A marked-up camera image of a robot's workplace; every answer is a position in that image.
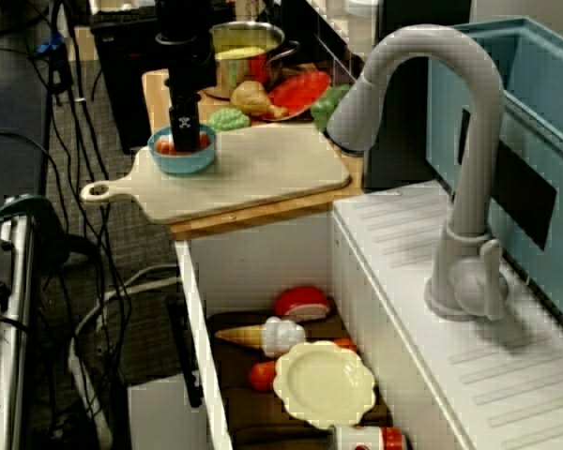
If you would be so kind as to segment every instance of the wooden counter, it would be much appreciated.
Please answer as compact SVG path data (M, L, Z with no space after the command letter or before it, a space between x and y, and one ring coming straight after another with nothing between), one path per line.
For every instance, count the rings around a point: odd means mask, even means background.
M283 75L290 77L299 73L314 70L311 65L300 66L297 68L285 69ZM169 92L162 84L167 77L166 70L148 72L143 76L146 105L150 116L151 126L158 129L169 124ZM203 123L208 121L211 114L219 109L228 106L227 100L216 99L201 93L201 101L198 104L200 120ZM253 127L264 124L264 122L253 121ZM210 217L201 217L186 220L169 225L169 231L176 241L194 239L211 234L225 233L233 230L240 230L271 222L287 220L289 218L299 218L313 213L327 211L331 203L347 198L354 197L363 193L361 188L361 174L363 159L361 157L348 157L340 153L338 148L333 145L334 150L341 158L346 169L351 176L351 182L341 188L321 192L314 195L297 197L282 202L273 202L254 206L252 208L238 209L223 214Z

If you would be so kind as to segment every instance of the teal bowl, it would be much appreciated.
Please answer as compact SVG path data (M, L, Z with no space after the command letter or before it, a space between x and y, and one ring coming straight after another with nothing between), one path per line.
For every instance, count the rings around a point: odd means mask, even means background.
M165 173L180 174L180 173L194 173L201 171L208 166L213 159L217 150L217 140L215 137L215 130L206 125L201 125L200 130L208 135L210 145L200 152L192 153L191 155L161 155L154 149L155 142L161 137L171 134L171 127L161 128L153 133L148 140L148 148L154 162Z

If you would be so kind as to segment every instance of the pot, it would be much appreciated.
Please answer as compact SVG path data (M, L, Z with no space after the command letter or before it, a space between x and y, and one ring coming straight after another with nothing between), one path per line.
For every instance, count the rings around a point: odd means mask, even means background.
M270 23L222 23L213 26L210 32L215 47L217 85L205 92L216 98L231 98L234 89L245 81L257 81L266 90L270 89L280 77L282 59L300 49L294 40L284 42L283 31ZM240 53L240 49L252 52L232 54Z

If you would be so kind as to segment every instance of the cream plate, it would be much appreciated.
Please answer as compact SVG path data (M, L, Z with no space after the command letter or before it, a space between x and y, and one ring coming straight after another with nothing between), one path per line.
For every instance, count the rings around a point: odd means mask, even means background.
M371 371L333 342L297 344L275 370L273 389L285 410L319 429L355 425L375 403Z

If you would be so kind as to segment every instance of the gray faucet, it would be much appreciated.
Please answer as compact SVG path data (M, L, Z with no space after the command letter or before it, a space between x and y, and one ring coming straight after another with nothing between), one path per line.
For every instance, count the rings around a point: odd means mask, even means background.
M471 37L440 25L398 30L371 53L355 85L327 124L329 137L366 152L382 119L384 95L394 70L417 56L439 59L465 81L471 119L452 215L441 234L425 300L441 317L455 321L504 314L508 286L499 273L501 247L487 220L503 112L503 84L492 58Z

